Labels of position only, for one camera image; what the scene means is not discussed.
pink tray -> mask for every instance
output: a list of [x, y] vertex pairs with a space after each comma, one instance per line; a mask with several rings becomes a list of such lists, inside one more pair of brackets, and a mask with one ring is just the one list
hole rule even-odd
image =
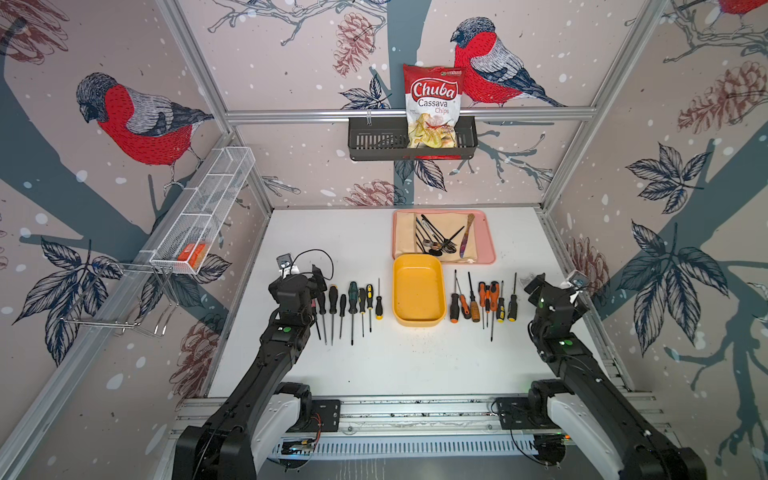
[[[480, 210], [436, 210], [434, 208], [407, 208], [396, 210], [392, 215], [392, 258], [395, 258], [395, 238], [397, 238], [397, 213], [406, 212], [408, 214], [475, 214], [475, 221], [472, 225], [475, 227], [475, 243], [478, 249], [478, 261], [474, 265], [491, 265], [496, 261], [496, 249], [493, 246], [491, 238], [491, 229], [488, 227], [488, 219]], [[473, 263], [462, 263], [462, 265], [472, 265]]]

chip bag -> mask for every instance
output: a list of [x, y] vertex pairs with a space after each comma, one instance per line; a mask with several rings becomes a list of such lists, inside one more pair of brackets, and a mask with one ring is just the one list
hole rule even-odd
[[409, 148], [454, 148], [464, 71], [453, 67], [403, 65]]

black metal basket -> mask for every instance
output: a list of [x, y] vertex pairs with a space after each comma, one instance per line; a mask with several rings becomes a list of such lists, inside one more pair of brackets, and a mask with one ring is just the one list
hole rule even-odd
[[408, 121], [405, 118], [349, 119], [349, 158], [354, 161], [469, 160], [475, 156], [478, 134], [475, 117], [459, 117], [455, 126], [455, 148], [408, 148]]

yellow plastic bin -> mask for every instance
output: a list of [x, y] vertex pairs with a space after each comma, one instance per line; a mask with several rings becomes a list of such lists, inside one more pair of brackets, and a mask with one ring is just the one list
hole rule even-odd
[[435, 326], [445, 317], [442, 264], [432, 255], [406, 253], [393, 266], [392, 311], [403, 326]]

white table surface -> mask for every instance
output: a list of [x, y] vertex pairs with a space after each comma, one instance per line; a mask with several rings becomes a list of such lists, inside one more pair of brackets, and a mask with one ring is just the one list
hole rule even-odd
[[[505, 281], [508, 301], [515, 272], [546, 273], [558, 285], [563, 275], [541, 228], [535, 211], [529, 207], [499, 207], [483, 210], [488, 217], [497, 259], [493, 265], [457, 266], [463, 293], [469, 299], [467, 272], [477, 283]], [[526, 326], [535, 308], [518, 284], [518, 321], [496, 323], [493, 342], [490, 331], [481, 323], [465, 320], [458, 324], [444, 319], [431, 328], [401, 326], [392, 314], [392, 215], [394, 210], [276, 210], [257, 256], [250, 279], [224, 347], [209, 396], [227, 397], [256, 358], [259, 337], [266, 328], [276, 304], [267, 291], [278, 277], [276, 258], [284, 253], [296, 256], [310, 248], [320, 248], [333, 257], [336, 271], [329, 287], [336, 284], [339, 296], [349, 289], [381, 278], [384, 318], [373, 317], [373, 332], [361, 336], [360, 315], [355, 315], [355, 345], [349, 344], [350, 317], [344, 318], [339, 340], [326, 346], [312, 328], [311, 339], [285, 381], [310, 385], [316, 396], [357, 395], [461, 395], [525, 393], [531, 382], [553, 378], [528, 338]], [[321, 252], [302, 255], [296, 262], [301, 271], [315, 263], [330, 276], [328, 258]], [[444, 264], [447, 297], [453, 291], [453, 265]], [[326, 329], [330, 331], [330, 314]], [[594, 353], [594, 342], [584, 322], [573, 332]]]

